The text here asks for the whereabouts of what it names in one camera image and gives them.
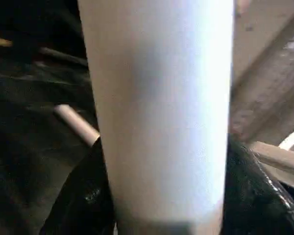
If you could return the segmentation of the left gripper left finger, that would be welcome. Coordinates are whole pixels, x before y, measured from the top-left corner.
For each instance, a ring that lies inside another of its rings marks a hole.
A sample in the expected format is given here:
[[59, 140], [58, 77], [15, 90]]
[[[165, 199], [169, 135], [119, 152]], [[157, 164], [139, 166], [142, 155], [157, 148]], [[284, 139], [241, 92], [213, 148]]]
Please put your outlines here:
[[101, 140], [68, 175], [43, 225], [45, 235], [112, 235], [115, 214]]

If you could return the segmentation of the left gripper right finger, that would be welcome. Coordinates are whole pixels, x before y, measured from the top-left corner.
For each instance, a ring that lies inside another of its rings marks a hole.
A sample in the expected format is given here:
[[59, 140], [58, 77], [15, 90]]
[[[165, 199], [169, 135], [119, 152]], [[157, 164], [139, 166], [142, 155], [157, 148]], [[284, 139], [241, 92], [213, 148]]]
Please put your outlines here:
[[227, 146], [223, 235], [294, 235], [294, 198], [237, 140]]

